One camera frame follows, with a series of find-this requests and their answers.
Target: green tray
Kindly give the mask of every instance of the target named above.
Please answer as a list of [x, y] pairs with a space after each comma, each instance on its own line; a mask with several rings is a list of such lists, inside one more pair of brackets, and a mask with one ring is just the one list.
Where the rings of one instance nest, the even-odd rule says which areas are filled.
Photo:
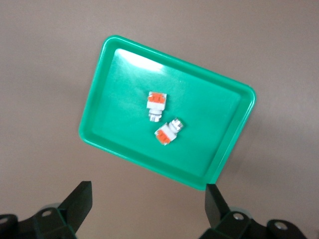
[[[150, 91], [167, 94], [150, 122]], [[88, 144], [199, 190], [215, 183], [254, 106], [252, 88], [120, 36], [106, 39], [79, 127]], [[168, 145], [154, 132], [178, 117]]]

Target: white and orange connector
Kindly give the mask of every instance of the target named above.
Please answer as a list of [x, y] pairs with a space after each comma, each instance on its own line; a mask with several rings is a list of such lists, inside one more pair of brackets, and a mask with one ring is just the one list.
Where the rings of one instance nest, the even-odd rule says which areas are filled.
[[165, 123], [155, 132], [156, 138], [163, 145], [167, 145], [177, 137], [177, 133], [183, 128], [183, 124], [178, 118], [173, 119], [170, 123]]
[[159, 122], [163, 110], [165, 110], [167, 94], [149, 92], [146, 108], [150, 109], [149, 118], [152, 122]]

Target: green plastic container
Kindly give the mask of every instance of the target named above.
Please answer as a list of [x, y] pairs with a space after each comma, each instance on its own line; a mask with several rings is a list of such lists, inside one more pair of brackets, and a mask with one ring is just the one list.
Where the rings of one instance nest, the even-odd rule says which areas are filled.
[[[150, 91], [167, 93], [149, 121]], [[252, 88], [120, 36], [103, 44], [80, 123], [88, 144], [199, 190], [215, 183], [254, 106]], [[154, 132], [178, 117], [163, 146]]]

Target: orange clip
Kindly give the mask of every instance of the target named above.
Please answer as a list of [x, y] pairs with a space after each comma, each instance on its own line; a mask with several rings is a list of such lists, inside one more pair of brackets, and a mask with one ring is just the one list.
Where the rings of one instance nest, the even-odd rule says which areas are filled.
[[149, 96], [149, 101], [150, 102], [154, 102], [154, 103], [161, 103], [163, 104], [165, 102], [165, 97], [163, 96], [162, 93], [155, 93], [153, 92], [150, 96]]
[[168, 144], [170, 143], [170, 139], [167, 137], [167, 135], [164, 133], [163, 130], [159, 130], [158, 134], [156, 135], [156, 138], [162, 143], [162, 144]]

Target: table surface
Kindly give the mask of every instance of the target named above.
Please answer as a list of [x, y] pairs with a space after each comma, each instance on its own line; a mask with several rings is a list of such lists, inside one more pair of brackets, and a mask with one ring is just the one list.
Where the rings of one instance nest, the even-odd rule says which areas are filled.
[[198, 238], [204, 192], [82, 142], [102, 43], [118, 34], [252, 86], [257, 104], [217, 185], [265, 225], [319, 237], [319, 2], [3, 1], [0, 213], [32, 216], [81, 181], [93, 208], [77, 236]]

